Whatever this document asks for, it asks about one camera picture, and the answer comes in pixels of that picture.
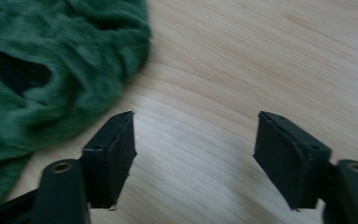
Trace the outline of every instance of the fabric hole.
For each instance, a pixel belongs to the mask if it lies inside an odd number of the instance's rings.
[[[0,78],[19,96],[31,88],[46,85],[51,72],[40,63],[31,63],[0,52]]]

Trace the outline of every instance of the green towel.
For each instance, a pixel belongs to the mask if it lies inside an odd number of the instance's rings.
[[[144,0],[0,0],[0,202],[33,151],[115,102],[150,36]]]

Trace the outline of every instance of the light wood surface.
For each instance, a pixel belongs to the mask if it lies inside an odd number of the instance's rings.
[[[290,211],[252,155],[260,110],[358,160],[358,0],[149,0],[145,68],[98,122],[37,152],[9,195],[78,158],[111,116],[135,114],[138,156],[118,210],[93,223],[322,223]]]

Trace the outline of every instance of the black clamp jaw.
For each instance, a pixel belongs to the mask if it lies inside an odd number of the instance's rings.
[[[88,224],[91,208],[111,208],[136,156],[133,113],[113,116],[83,148],[79,160],[55,161],[39,189],[0,205],[4,224]]]
[[[358,161],[329,162],[332,150],[290,120],[260,112],[254,157],[291,209],[325,202],[325,224],[358,224]]]

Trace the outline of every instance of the black plastic part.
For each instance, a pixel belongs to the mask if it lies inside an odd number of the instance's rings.
[[[337,169],[338,202],[348,222],[358,224],[358,161],[339,161]]]
[[[31,217],[36,191],[32,190],[20,197],[0,205],[0,224],[25,224]]]
[[[117,204],[135,156],[132,112],[112,117],[86,144],[80,161],[92,208]]]
[[[315,208],[330,154],[290,120],[260,112],[254,157],[291,209]]]
[[[80,162],[53,162],[43,171],[31,224],[90,223]]]

